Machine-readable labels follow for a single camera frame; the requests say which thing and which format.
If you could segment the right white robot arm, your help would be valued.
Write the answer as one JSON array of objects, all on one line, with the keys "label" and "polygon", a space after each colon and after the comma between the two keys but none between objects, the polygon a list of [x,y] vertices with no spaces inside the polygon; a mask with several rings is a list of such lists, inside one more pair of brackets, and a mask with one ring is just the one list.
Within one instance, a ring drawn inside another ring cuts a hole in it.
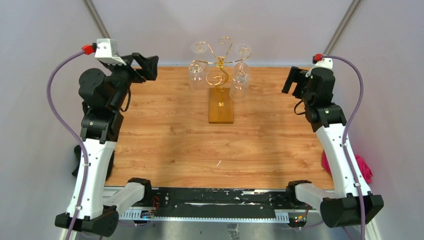
[{"label": "right white robot arm", "polygon": [[282,93],[293,83],[293,96],[304,104],[305,117],[326,155],[334,185],[330,193],[308,180],[288,183],[285,201],[292,209],[303,204],[318,210],[329,228],[368,224],[383,208],[381,195],[373,194],[358,167],[347,135],[342,108],[332,101],[336,78],[332,70],[291,67]]}]

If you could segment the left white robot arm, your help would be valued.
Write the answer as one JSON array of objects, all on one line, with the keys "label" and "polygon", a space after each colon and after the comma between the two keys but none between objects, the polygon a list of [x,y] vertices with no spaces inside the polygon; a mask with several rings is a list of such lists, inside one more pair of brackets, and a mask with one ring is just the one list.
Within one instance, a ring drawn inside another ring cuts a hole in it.
[{"label": "left white robot arm", "polygon": [[66,211],[56,216],[55,226],[67,232],[86,232],[110,237],[119,217],[132,205],[153,201],[150,180],[133,177],[111,197],[104,199],[107,174],[112,170],[115,147],[124,120],[122,105],[129,99],[131,85],[154,81],[159,57],[138,52],[123,57],[123,64],[109,64],[110,75],[90,68],[78,80],[84,116],[80,133],[75,133],[80,162],[74,193]]}]

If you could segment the ribbed glass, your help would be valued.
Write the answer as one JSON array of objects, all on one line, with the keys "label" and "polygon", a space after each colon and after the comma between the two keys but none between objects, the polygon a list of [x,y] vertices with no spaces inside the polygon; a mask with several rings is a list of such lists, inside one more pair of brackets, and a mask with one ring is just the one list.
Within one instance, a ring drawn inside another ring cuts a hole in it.
[{"label": "ribbed glass", "polygon": [[193,91],[203,91],[206,88],[206,75],[209,65],[199,60],[193,60],[188,66],[189,86]]},{"label": "ribbed glass", "polygon": [[248,71],[237,71],[231,84],[229,96],[234,101],[242,101],[249,90],[251,74]]}]

